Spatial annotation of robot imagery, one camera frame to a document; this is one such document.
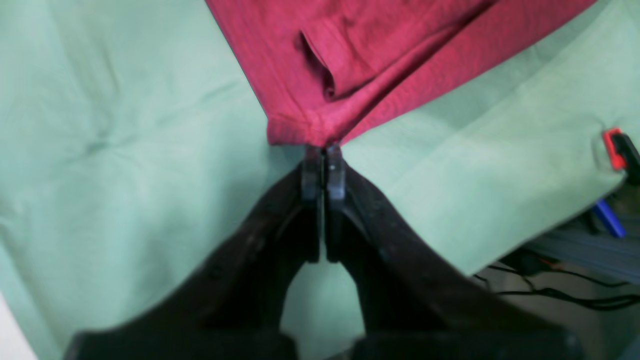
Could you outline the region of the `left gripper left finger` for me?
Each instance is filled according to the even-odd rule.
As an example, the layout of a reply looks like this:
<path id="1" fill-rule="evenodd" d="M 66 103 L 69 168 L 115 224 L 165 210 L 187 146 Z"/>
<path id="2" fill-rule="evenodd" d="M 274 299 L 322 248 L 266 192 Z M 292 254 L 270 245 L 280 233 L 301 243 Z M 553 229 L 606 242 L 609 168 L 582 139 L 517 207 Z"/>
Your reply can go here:
<path id="1" fill-rule="evenodd" d="M 296 360 L 281 332 L 288 288 L 320 257 L 323 150 L 307 146 L 238 229 L 158 305 L 123 325 L 78 333 L 66 360 Z"/>

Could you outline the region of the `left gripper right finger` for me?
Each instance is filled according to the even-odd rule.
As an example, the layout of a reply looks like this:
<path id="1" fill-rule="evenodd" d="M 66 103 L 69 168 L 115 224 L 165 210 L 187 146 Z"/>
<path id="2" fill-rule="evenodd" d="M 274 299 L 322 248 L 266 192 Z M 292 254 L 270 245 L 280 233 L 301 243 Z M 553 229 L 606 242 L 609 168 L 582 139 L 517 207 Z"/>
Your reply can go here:
<path id="1" fill-rule="evenodd" d="M 325 150 L 327 259 L 349 272 L 365 335 L 354 360 L 582 360 L 578 337 L 474 284 L 375 185 Z"/>

